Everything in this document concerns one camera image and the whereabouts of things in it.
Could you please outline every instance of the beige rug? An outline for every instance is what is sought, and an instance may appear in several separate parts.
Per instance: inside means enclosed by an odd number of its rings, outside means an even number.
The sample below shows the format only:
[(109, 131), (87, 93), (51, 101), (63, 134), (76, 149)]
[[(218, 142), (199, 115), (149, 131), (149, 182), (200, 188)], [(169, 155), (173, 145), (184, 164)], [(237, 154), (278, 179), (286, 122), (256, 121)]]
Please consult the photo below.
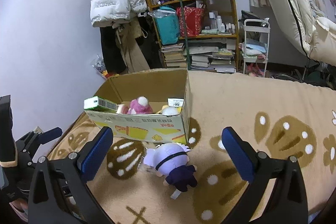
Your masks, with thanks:
[[(95, 179), (88, 185), (116, 223), (220, 223), (245, 190), (230, 157), (221, 145), (224, 127), (231, 126), (255, 150), (273, 158), (299, 158), (314, 212), (336, 187), (336, 92), (291, 81), (241, 74), (189, 72), (193, 108), (188, 152), (198, 167), (196, 188), (176, 200), (174, 187), (163, 178), (137, 170), (144, 147), (150, 143), (115, 138)], [(49, 154), (59, 159), (79, 151), (99, 129), (82, 114)], [(127, 161), (119, 155), (136, 149)], [(255, 214), (267, 203), (272, 183)]]

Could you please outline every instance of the plastic bottle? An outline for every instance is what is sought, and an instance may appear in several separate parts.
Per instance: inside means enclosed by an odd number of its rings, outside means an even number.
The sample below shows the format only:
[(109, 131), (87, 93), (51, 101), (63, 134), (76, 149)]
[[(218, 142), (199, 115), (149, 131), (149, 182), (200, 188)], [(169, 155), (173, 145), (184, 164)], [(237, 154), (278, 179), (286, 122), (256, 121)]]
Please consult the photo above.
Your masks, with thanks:
[(218, 31), (221, 31), (221, 28), (222, 28), (222, 17), (221, 16), (217, 16), (217, 28), (218, 28)]
[(209, 18), (210, 18), (211, 29), (217, 29), (217, 22), (215, 19), (215, 14), (213, 12), (209, 12)]

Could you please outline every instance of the wooden bookshelf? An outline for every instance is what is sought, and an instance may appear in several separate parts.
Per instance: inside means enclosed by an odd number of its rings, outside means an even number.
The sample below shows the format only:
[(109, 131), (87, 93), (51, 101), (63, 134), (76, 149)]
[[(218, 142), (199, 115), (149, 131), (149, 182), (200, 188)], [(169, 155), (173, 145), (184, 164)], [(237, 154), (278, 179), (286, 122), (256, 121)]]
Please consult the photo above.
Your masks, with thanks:
[[(167, 1), (164, 2), (162, 4), (153, 4), (152, 0), (146, 0), (147, 2), (147, 6), (149, 11), (153, 11), (157, 8), (160, 8), (161, 6), (165, 6), (165, 5), (171, 5), (171, 4), (179, 4), (180, 1), (179, 0), (172, 0), (172, 1)], [(237, 11), (236, 11), (236, 0), (230, 0), (230, 5), (231, 5), (231, 11), (229, 12), (222, 12), (221, 14), (223, 16), (232, 16), (232, 21), (234, 22), (234, 24), (236, 25), (236, 34), (200, 34), (196, 37), (188, 37), (188, 39), (202, 39), (202, 38), (235, 38), (236, 39), (236, 54), (235, 54), (235, 61), (236, 61), (236, 71), (238, 71), (238, 64), (239, 64), (239, 35), (238, 35), (238, 17), (237, 17)], [(154, 24), (154, 28), (155, 28), (155, 32), (157, 35), (157, 42), (160, 46), (160, 48), (162, 47), (161, 45), (161, 40), (160, 40), (160, 35), (155, 23), (154, 18), (152, 18), (153, 20), (153, 24)]]

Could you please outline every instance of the blue gripper pad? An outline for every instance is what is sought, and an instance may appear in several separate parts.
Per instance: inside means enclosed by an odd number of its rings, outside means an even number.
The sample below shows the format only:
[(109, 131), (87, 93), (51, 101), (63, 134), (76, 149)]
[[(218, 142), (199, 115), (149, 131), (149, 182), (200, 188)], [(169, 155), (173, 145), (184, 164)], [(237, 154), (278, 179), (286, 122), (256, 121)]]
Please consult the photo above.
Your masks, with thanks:
[(77, 167), (84, 183), (93, 180), (112, 143), (112, 129), (103, 127), (97, 136), (91, 142), (87, 142), (81, 149)]
[(226, 127), (223, 129), (222, 143), (241, 178), (248, 182), (252, 182), (254, 178), (253, 163), (241, 146), (244, 142), (232, 129), (232, 127)]
[(62, 130), (59, 127), (53, 128), (47, 132), (39, 134), (40, 144), (46, 144), (60, 136), (62, 136)]

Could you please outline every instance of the white plush ball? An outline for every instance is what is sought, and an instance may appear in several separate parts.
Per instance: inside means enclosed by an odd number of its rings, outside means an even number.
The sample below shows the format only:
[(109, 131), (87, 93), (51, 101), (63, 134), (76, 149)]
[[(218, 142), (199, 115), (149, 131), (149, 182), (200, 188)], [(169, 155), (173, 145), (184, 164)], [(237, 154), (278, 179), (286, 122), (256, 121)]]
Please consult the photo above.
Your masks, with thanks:
[(179, 111), (177, 110), (176, 107), (166, 107), (163, 111), (162, 111), (162, 115), (165, 116), (172, 116), (172, 115), (177, 115), (179, 113)]
[(142, 106), (148, 106), (148, 100), (144, 96), (141, 96), (138, 98), (138, 103), (139, 105), (142, 105)]

